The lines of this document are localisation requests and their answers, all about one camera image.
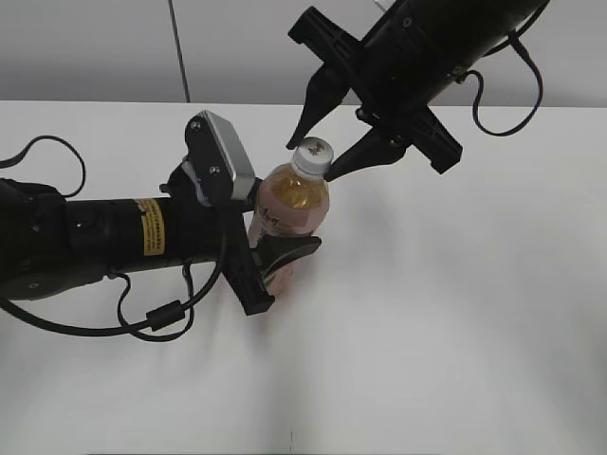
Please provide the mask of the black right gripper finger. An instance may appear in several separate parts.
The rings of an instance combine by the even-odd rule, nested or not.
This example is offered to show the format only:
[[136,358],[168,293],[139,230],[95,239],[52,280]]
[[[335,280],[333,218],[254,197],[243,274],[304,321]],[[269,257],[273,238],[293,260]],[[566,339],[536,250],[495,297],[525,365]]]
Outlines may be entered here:
[[300,119],[286,148],[295,149],[319,122],[342,103],[349,91],[349,85],[340,75],[323,64],[308,82]]
[[394,164],[405,155],[406,149],[406,140],[396,141],[371,129],[330,165],[324,180],[331,182],[349,173]]

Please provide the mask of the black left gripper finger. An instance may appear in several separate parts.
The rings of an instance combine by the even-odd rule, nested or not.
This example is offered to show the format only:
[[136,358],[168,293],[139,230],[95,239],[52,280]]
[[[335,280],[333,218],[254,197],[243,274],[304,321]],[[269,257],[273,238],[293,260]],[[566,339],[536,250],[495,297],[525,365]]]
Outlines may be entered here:
[[256,200],[259,188],[263,180],[259,177],[255,178],[248,195],[242,200],[232,200],[232,204],[239,209],[240,212],[251,212],[255,210]]
[[253,261],[263,279],[288,264],[314,254],[322,239],[316,236],[277,237],[265,234],[251,249]]

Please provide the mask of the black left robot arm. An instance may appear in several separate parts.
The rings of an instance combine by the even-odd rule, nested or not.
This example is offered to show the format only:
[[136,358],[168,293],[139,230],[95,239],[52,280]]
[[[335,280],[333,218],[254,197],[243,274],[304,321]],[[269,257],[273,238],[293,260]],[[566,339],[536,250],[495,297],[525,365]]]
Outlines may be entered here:
[[1,294],[40,300],[118,273],[220,263],[249,316],[274,302],[264,279],[313,254],[320,238],[264,235],[248,242],[251,199],[205,207],[176,169],[160,198],[69,201],[43,184],[1,181]]

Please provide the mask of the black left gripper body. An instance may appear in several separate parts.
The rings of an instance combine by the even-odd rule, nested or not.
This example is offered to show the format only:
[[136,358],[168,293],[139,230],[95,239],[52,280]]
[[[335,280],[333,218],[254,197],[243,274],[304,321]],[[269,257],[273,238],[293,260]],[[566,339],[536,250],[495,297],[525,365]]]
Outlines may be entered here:
[[215,262],[248,316],[266,312],[274,302],[249,249],[243,214],[232,202],[205,207],[194,195],[193,183],[180,168],[161,186],[165,255],[175,263]]

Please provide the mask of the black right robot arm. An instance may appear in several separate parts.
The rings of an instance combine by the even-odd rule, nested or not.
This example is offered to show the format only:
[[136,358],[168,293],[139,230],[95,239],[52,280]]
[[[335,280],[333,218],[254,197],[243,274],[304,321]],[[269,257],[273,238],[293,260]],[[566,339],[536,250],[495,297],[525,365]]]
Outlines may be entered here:
[[411,146],[445,173],[460,161],[463,147],[430,101],[507,46],[537,72],[520,38],[546,7],[544,1],[394,1],[362,39],[317,8],[306,9],[288,35],[322,65],[309,80],[287,149],[354,92],[360,101],[356,116],[370,129],[330,165],[326,181],[393,164]]

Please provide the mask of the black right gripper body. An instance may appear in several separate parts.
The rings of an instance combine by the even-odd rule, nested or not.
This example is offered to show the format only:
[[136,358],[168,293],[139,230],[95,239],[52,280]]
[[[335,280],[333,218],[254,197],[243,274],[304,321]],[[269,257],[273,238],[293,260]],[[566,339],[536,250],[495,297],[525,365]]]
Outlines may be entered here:
[[288,35],[349,85],[360,102],[356,117],[369,131],[406,140],[407,148],[415,146],[438,173],[460,161],[461,144],[428,106],[453,77],[411,7],[389,7],[361,40],[310,7]]

